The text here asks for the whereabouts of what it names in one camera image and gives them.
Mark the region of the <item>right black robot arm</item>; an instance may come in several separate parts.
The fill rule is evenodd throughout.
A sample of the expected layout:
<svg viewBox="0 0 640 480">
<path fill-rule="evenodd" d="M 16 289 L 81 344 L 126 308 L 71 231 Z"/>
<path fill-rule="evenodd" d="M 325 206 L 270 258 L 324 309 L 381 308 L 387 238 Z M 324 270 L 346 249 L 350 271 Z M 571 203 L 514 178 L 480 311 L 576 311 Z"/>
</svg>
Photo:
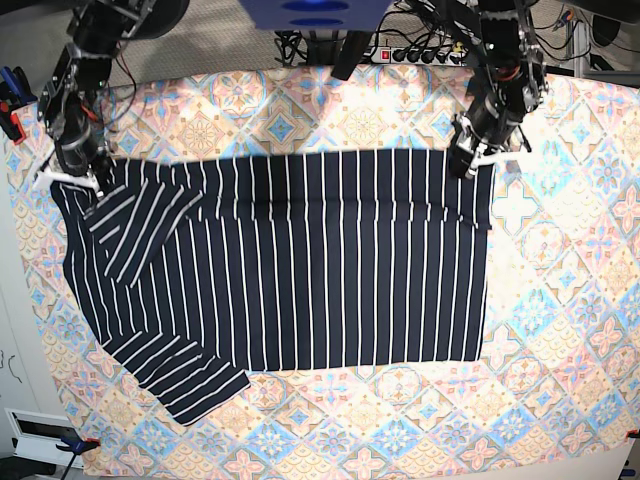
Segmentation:
<svg viewBox="0 0 640 480">
<path fill-rule="evenodd" d="M 38 101 L 37 119 L 53 145 L 39 161 L 33 188 L 55 182 L 94 190 L 108 185 L 111 157 L 104 137 L 119 121 L 99 107 L 114 63 L 129 43 L 159 38 L 184 17 L 187 1 L 84 1 L 72 8 L 65 46 Z"/>
</svg>

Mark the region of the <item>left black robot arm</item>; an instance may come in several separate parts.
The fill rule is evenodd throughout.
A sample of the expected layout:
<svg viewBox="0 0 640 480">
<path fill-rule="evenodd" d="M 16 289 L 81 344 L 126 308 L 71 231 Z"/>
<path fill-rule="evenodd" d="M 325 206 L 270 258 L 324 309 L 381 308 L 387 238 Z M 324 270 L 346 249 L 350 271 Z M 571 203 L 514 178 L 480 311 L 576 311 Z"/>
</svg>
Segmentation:
<svg viewBox="0 0 640 480">
<path fill-rule="evenodd" d="M 454 116 L 447 149 L 452 175 L 472 179 L 481 167 L 529 161 L 522 123 L 548 92 L 546 63 L 527 1 L 436 1 L 435 13 L 467 52 L 473 68 L 468 109 Z"/>
</svg>

